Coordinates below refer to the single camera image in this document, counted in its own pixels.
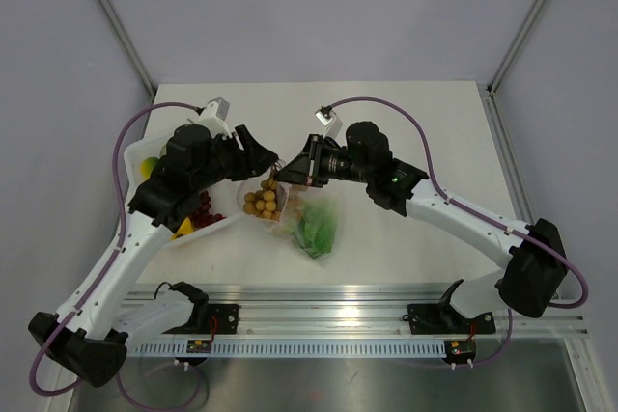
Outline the clear zip top bag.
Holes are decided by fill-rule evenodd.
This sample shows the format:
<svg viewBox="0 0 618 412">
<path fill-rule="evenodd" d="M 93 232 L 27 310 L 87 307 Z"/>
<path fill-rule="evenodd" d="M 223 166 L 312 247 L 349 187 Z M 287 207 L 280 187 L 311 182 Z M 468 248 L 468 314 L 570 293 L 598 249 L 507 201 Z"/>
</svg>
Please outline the clear zip top bag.
<svg viewBox="0 0 618 412">
<path fill-rule="evenodd" d="M 341 242 L 345 200 L 333 184 L 312 188 L 278 183 L 268 176 L 243 181 L 237 191 L 240 211 L 264 233 L 320 266 L 328 265 Z"/>
</svg>

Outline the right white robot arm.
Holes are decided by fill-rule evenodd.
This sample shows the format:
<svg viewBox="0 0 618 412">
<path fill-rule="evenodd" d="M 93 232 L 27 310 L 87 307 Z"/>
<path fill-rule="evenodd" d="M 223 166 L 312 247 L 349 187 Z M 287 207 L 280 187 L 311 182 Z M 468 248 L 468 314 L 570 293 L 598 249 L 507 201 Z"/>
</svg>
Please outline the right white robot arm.
<svg viewBox="0 0 618 412">
<path fill-rule="evenodd" d="M 426 172 L 397 159 L 387 137 L 370 122 L 349 126 L 344 146 L 330 137 L 309 135 L 300 154 L 275 178 L 314 188 L 332 179 L 362 183 L 377 206 L 449 233 L 496 264 L 498 271 L 460 279 L 443 293 L 437 315 L 450 331 L 460 331 L 480 314 L 500 309 L 539 318 L 567 273 L 554 256 L 563 248 L 552 223 L 501 219 L 448 196 Z"/>
</svg>

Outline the white cauliflower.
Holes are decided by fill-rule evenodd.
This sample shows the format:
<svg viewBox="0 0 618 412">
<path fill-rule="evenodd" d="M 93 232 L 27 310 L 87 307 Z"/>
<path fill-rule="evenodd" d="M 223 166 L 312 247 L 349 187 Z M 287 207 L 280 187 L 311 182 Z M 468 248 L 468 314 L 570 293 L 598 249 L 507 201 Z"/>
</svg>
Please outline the white cauliflower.
<svg viewBox="0 0 618 412">
<path fill-rule="evenodd" d="M 304 199 L 299 193 L 292 193 L 281 211 L 276 214 L 271 232 L 280 238 L 291 238 L 300 231 L 303 221 Z"/>
</svg>

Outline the brown longan bunch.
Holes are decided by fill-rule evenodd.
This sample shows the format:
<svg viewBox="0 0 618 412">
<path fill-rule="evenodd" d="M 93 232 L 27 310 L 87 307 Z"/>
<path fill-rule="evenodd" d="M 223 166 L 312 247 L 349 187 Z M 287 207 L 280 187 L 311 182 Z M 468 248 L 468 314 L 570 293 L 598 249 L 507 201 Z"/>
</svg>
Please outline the brown longan bunch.
<svg viewBox="0 0 618 412">
<path fill-rule="evenodd" d="M 271 167 L 260 179 L 249 180 L 240 190 L 240 205 L 245 214 L 278 222 L 285 205 L 285 192 L 276 181 L 277 167 Z"/>
</svg>

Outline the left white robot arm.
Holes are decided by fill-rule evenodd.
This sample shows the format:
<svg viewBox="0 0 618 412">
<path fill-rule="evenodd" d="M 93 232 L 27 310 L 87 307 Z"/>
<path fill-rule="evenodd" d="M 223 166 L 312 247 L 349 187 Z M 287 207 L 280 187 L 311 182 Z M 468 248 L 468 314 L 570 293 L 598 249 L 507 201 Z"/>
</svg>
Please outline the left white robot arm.
<svg viewBox="0 0 618 412">
<path fill-rule="evenodd" d="M 124 317 L 119 309 L 137 278 L 196 211 L 204 191 L 222 180 L 264 174 L 278 155 L 239 125 L 213 135 L 203 125 L 178 127 L 150 176 L 126 203 L 117 243 L 54 313 L 38 312 L 28 330 L 48 357 L 93 387 L 108 383 L 127 354 L 168 330 L 209 325 L 208 295 L 185 282 Z"/>
</svg>

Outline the green lettuce head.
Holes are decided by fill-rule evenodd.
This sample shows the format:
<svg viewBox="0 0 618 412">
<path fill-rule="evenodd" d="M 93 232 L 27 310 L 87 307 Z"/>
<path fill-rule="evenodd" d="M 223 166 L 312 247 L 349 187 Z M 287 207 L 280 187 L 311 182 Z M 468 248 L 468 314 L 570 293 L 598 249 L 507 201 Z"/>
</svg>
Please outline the green lettuce head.
<svg viewBox="0 0 618 412">
<path fill-rule="evenodd" d="M 332 252 L 338 229 L 334 204 L 327 200 L 306 203 L 300 231 L 293 235 L 296 245 L 310 259 L 319 260 Z"/>
</svg>

